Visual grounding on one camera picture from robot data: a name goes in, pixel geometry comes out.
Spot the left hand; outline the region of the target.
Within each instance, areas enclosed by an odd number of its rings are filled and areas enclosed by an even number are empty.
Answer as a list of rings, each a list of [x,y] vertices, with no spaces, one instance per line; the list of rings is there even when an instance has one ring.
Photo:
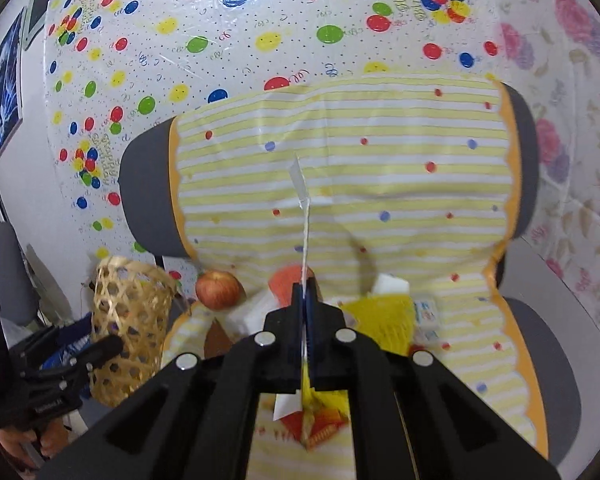
[[[69,444],[69,431],[61,418],[49,422],[41,437],[38,437],[33,430],[22,431],[15,427],[0,429],[1,448],[18,466],[23,466],[24,469],[38,469],[23,448],[25,443],[36,441],[40,442],[41,454],[46,458],[53,458]]]

